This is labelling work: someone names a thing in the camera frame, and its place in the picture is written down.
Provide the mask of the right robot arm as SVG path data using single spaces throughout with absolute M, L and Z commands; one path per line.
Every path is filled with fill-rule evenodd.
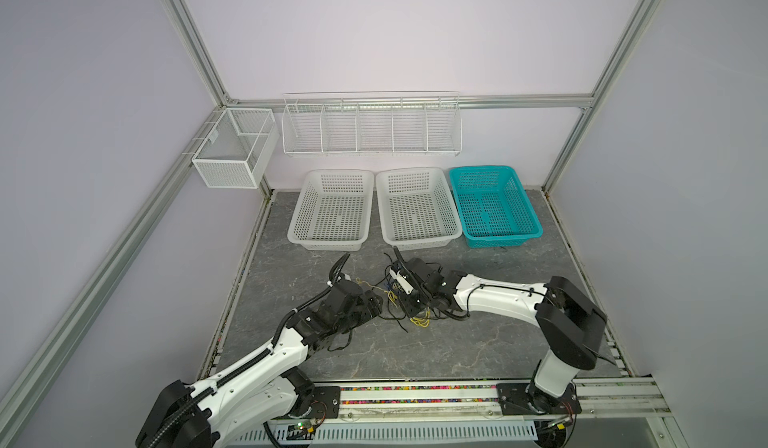
M 420 258 L 394 262 L 386 279 L 408 316 L 435 313 L 466 321 L 475 313 L 490 313 L 539 328 L 547 352 L 529 382 L 498 389 L 502 411 L 570 417 L 581 412 L 574 378 L 595 368 L 608 317 L 570 280 L 496 281 L 457 270 L 443 273 Z

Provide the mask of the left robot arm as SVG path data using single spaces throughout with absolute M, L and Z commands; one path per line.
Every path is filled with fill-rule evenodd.
M 226 447 L 257 425 L 310 411 L 314 384 L 300 365 L 382 312 L 378 295 L 344 273 L 348 258 L 332 265 L 324 290 L 286 313 L 261 347 L 217 374 L 167 385 L 136 446 Z

